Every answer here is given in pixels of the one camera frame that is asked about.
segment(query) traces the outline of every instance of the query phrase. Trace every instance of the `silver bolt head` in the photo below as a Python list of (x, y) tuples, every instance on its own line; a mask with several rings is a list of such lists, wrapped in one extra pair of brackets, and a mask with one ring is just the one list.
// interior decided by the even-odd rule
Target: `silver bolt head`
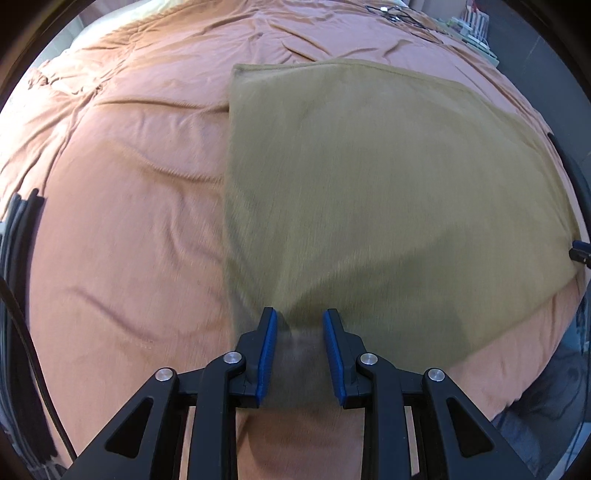
[(364, 365), (375, 365), (378, 363), (378, 357), (372, 353), (364, 353), (361, 355), (361, 363)]
[(167, 380), (170, 380), (173, 377), (173, 375), (174, 372), (171, 369), (161, 368), (156, 372), (154, 376), (156, 377), (156, 380), (158, 380), (159, 382), (166, 382)]
[(240, 352), (228, 352), (223, 356), (223, 360), (227, 364), (237, 364), (240, 360), (242, 360), (242, 354)]
[(434, 382), (440, 382), (445, 378), (445, 373), (443, 373), (443, 371), (439, 370), (438, 368), (432, 368), (431, 370), (429, 370), (429, 373), (427, 375)]

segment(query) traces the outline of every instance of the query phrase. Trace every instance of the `wrinkled sheet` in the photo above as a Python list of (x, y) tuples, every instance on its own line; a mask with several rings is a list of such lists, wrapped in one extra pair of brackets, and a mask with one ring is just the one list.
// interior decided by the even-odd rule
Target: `wrinkled sheet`
[[(520, 116), (556, 163), (587, 240), (540, 114), (449, 37), (326, 0), (196, 0), (123, 27), (41, 66), (0, 158), (2, 212), (14, 191), (47, 198), (27, 313), (78, 451), (157, 368), (201, 368), (233, 347), (222, 278), (232, 67), (333, 58), (454, 80)], [(489, 418), (542, 371), (585, 286), (580, 270), (531, 319), (450, 369)], [(362, 414), (337, 406), (241, 413), (242, 478), (358, 478), (362, 426)]]

